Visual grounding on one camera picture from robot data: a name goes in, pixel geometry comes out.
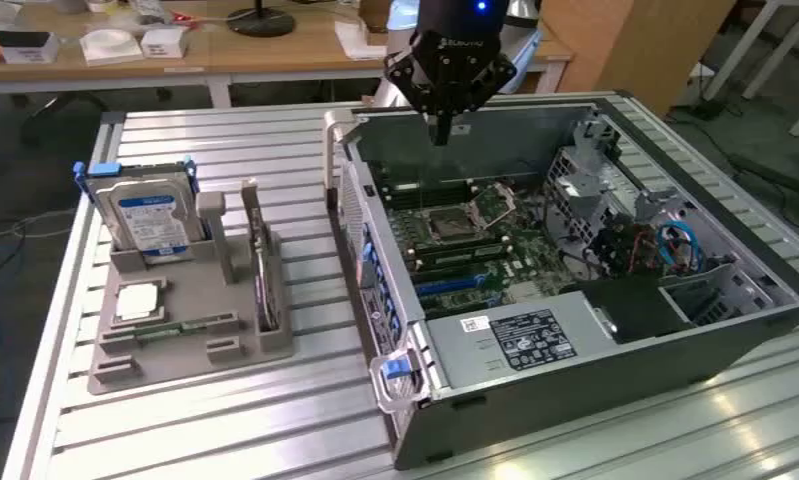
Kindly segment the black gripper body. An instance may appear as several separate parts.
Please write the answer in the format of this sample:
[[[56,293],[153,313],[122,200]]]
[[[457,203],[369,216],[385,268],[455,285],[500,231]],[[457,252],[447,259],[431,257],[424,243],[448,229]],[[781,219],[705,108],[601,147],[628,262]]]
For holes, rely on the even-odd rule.
[[[423,1],[409,47],[440,101],[445,57],[489,58],[501,53],[505,1]]]

